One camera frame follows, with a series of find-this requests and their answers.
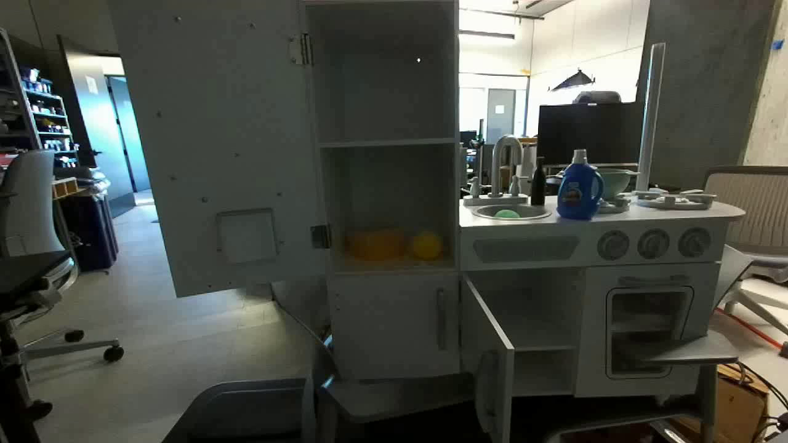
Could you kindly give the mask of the blue detergent bottle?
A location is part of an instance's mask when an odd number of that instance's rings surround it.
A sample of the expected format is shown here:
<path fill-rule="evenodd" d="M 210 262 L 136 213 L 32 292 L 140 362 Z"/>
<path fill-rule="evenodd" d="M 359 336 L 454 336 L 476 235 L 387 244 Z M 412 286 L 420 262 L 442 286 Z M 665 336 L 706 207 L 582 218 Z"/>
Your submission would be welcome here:
<path fill-rule="evenodd" d="M 598 170 L 589 162 L 589 150 L 577 147 L 559 184 L 559 195 L 557 195 L 559 216 L 589 221 L 598 212 L 600 195 L 603 195 L 603 180 Z"/>

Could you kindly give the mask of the small black bottle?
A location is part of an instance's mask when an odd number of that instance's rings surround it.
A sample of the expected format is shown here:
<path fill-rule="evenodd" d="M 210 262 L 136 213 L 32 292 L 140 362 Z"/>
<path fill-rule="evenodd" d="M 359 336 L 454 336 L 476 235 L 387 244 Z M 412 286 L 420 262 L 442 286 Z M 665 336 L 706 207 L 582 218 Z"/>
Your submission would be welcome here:
<path fill-rule="evenodd" d="M 545 207 L 545 187 L 547 187 L 547 174 L 536 164 L 536 170 L 532 174 L 532 207 Z"/>

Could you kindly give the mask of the tall white cabinet door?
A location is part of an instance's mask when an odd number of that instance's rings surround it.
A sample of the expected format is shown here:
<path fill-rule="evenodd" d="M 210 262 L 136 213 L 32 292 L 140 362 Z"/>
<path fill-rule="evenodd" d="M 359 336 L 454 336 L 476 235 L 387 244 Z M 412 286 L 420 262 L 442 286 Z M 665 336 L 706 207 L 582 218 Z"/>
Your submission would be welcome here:
<path fill-rule="evenodd" d="M 297 0 L 109 0 L 175 290 L 312 278 L 323 224 Z"/>

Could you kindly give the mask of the open oven door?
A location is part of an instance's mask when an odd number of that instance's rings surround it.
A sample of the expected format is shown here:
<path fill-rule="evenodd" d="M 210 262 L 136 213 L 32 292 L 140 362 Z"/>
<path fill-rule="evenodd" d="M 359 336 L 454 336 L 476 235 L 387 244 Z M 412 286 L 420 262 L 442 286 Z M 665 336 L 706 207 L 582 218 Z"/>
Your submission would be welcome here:
<path fill-rule="evenodd" d="M 695 339 L 667 342 L 632 342 L 627 339 L 620 352 L 642 363 L 719 363 L 739 356 L 735 346 L 719 333 L 706 333 Z"/>

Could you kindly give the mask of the orange toy food block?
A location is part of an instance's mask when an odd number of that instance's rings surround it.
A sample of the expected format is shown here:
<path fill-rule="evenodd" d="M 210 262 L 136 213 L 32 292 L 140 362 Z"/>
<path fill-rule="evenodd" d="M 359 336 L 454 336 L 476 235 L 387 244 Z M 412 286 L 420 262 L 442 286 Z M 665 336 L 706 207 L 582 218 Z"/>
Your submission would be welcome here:
<path fill-rule="evenodd" d="M 393 260 L 403 255 L 403 234 L 396 228 L 351 230 L 346 251 L 359 260 Z"/>

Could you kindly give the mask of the yellow toy lemon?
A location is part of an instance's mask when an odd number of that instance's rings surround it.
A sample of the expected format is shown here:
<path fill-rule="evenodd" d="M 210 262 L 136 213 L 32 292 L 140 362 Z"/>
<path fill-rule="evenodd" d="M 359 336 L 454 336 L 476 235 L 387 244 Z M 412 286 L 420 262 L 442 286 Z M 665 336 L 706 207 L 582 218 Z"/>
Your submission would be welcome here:
<path fill-rule="evenodd" d="M 442 239 L 435 230 L 419 230 L 412 239 L 408 251 L 419 260 L 433 260 L 442 253 Z"/>

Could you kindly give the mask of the silver toy faucet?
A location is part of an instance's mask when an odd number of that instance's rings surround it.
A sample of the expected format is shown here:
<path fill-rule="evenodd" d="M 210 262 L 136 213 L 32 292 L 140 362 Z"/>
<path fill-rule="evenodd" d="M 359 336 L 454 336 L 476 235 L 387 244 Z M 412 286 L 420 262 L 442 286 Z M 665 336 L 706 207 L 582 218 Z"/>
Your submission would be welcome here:
<path fill-rule="evenodd" d="M 502 135 L 490 152 L 490 170 L 476 168 L 471 178 L 471 195 L 466 207 L 482 205 L 524 205 L 516 168 L 521 164 L 521 143 L 513 135 Z"/>

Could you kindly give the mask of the white toy kitchen unit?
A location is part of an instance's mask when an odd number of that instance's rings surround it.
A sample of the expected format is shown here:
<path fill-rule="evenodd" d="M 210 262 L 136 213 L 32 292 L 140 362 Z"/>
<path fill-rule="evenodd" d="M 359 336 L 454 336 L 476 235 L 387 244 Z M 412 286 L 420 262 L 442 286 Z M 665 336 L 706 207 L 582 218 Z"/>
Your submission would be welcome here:
<path fill-rule="evenodd" d="M 632 342 L 708 329 L 734 207 L 561 218 L 554 205 L 466 207 L 458 189 L 454 0 L 307 0 L 318 152 L 328 216 L 328 315 L 349 421 L 390 421 L 472 400 L 460 367 L 460 282 L 471 278 L 514 346 L 519 399 L 637 400 L 673 411 L 717 363 L 642 363 Z M 514 208 L 519 218 L 495 218 Z M 359 260 L 351 230 L 396 228 L 403 255 Z M 442 253 L 412 255 L 419 230 Z"/>

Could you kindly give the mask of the mint green bowl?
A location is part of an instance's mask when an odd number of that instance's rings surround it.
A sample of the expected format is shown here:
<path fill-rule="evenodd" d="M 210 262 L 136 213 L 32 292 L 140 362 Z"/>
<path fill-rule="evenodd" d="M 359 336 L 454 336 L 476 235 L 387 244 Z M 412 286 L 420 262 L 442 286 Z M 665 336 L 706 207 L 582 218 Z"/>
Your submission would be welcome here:
<path fill-rule="evenodd" d="M 630 181 L 635 180 L 635 171 L 620 170 L 620 168 L 603 168 L 600 180 L 603 180 L 603 197 L 615 198 L 620 191 L 630 187 Z"/>

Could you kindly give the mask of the grey chair foreground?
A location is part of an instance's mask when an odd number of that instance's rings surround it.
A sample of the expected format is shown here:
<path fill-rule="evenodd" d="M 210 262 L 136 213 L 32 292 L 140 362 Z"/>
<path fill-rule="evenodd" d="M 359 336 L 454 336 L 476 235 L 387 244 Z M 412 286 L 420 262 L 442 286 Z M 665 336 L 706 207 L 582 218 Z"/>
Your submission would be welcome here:
<path fill-rule="evenodd" d="M 314 443 L 302 379 L 229 382 L 199 390 L 163 443 Z"/>

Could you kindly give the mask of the black computer monitor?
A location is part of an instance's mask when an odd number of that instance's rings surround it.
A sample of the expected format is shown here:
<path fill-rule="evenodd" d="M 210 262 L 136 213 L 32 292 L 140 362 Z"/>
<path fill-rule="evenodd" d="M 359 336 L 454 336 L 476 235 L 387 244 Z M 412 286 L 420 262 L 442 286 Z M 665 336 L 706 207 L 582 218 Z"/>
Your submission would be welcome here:
<path fill-rule="evenodd" d="M 635 103 L 541 105 L 536 147 L 547 164 L 567 164 L 577 147 L 594 162 L 635 162 L 639 110 Z"/>

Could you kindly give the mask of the grey office chair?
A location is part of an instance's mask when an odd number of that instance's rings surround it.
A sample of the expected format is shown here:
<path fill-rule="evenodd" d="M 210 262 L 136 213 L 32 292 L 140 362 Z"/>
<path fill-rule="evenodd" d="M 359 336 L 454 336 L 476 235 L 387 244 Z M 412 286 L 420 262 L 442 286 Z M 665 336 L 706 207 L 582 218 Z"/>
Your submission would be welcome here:
<path fill-rule="evenodd" d="M 76 281 L 76 262 L 53 226 L 53 155 L 19 152 L 2 174 L 2 258 L 0 258 L 0 424 L 2 443 L 39 443 L 35 421 L 52 405 L 35 400 L 26 388 L 30 358 L 101 350 L 117 362 L 125 350 L 117 339 L 85 342 L 78 329 L 64 329 L 32 345 L 19 345 L 14 323 L 47 312 L 61 290 Z"/>

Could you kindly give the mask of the beige mesh chair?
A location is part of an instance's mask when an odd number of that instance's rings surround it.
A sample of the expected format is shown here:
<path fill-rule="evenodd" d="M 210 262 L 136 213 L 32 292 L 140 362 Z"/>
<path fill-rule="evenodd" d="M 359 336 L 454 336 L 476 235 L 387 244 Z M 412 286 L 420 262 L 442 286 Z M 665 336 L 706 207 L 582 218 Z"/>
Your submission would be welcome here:
<path fill-rule="evenodd" d="M 775 329 L 788 333 L 788 324 L 747 290 L 747 282 L 759 278 L 777 288 L 785 286 L 788 168 L 717 168 L 706 174 L 705 187 L 719 201 L 744 208 L 744 216 L 726 228 L 717 301 L 726 312 L 744 306 Z"/>

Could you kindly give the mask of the cardboard box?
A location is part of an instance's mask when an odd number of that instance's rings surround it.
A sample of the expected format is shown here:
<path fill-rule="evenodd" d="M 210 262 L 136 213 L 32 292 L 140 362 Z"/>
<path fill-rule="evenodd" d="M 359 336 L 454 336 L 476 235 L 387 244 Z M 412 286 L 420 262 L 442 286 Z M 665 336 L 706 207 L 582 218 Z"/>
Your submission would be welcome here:
<path fill-rule="evenodd" d="M 713 443 L 759 443 L 769 418 L 765 382 L 742 363 L 717 367 Z"/>

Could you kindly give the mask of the white vertical post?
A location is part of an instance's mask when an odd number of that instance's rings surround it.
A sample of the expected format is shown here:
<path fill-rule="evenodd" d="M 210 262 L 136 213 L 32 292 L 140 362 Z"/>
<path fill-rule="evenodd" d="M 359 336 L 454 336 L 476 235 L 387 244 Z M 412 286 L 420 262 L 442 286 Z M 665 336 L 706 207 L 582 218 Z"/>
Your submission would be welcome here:
<path fill-rule="evenodd" d="M 667 57 L 667 45 L 665 42 L 655 42 L 649 47 L 644 101 L 642 101 L 642 131 L 639 131 L 637 180 L 635 180 L 635 195 L 637 197 L 648 195 L 648 189 L 649 189 L 665 57 Z"/>

